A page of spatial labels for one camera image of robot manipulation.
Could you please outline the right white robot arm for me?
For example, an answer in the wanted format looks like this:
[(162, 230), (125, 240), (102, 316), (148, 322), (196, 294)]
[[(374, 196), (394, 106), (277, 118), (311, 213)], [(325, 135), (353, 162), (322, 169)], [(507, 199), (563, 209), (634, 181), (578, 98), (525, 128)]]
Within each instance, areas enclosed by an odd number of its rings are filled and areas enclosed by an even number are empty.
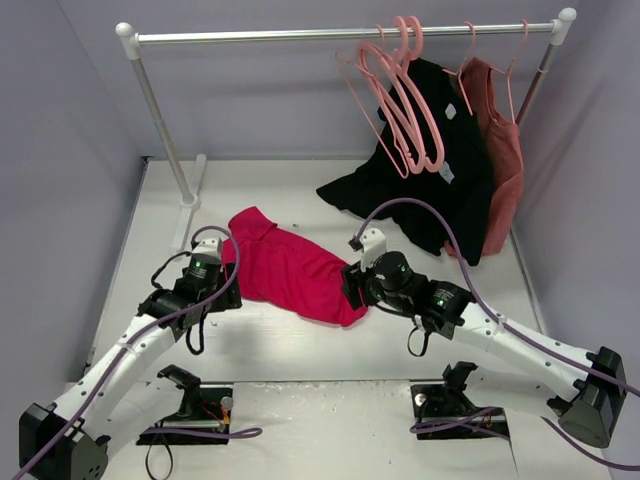
[(590, 351), (531, 330), (465, 288), (414, 272), (398, 251), (382, 254), (368, 267), (348, 265), (341, 277), (352, 308), (384, 303), (390, 313), (410, 319), (425, 339), (439, 335), (470, 345), (514, 368), (499, 374), (470, 361), (447, 366), (442, 398), (449, 409), (520, 410), (591, 447), (610, 445), (626, 400), (624, 364), (614, 350)]

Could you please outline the thin pink wire hanger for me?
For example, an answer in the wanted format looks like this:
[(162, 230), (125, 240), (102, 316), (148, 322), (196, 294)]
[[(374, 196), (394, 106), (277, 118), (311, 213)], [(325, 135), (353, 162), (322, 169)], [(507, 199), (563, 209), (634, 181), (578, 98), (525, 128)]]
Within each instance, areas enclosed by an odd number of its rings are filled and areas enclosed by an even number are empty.
[[(380, 74), (383, 74), (391, 81), (392, 87), (397, 87), (399, 82), (397, 70), (400, 64), (395, 54), (389, 55), (385, 51), (384, 28), (381, 25), (377, 25), (376, 28), (380, 34), (382, 43), (362, 40), (358, 43), (353, 57), (348, 57), (342, 52), (337, 52), (335, 59), (340, 74), (370, 127), (370, 130), (375, 134), (379, 145), (382, 147), (400, 178), (407, 179), (411, 173), (411, 169), (407, 160), (407, 157), (410, 156), (409, 144), (406, 138), (407, 131), (402, 126), (402, 121), (406, 119), (406, 116), (400, 112), (397, 102), (391, 98), (379, 77)], [(353, 69), (360, 74), (363, 84), (368, 88), (371, 97), (376, 101), (378, 108), (382, 111), (386, 126), (391, 132), (390, 141), (385, 142), (382, 138), (383, 128), (377, 127), (374, 123), (367, 107), (361, 100), (361, 96), (353, 85), (349, 69)]]

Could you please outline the red t shirt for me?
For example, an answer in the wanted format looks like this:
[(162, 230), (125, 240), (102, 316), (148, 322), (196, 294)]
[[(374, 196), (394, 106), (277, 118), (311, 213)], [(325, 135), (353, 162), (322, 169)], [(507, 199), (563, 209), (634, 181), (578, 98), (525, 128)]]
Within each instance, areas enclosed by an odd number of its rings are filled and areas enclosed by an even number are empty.
[(312, 241), (283, 230), (255, 206), (228, 223), (233, 236), (223, 261), (239, 263), (243, 298), (270, 303), (312, 321), (348, 328), (368, 309), (353, 309), (341, 291), (347, 263)]

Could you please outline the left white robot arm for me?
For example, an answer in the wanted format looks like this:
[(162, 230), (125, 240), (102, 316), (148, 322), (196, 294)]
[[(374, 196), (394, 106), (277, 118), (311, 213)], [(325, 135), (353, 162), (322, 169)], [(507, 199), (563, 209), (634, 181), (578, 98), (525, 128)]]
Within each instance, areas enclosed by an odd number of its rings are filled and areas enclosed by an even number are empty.
[(19, 420), (16, 478), (99, 479), (109, 461), (156, 422), (185, 420), (199, 409), (201, 381), (176, 365), (135, 388), (142, 374), (210, 313), (241, 307), (236, 263), (196, 249), (172, 288), (155, 288), (125, 332), (51, 404), (29, 406)]

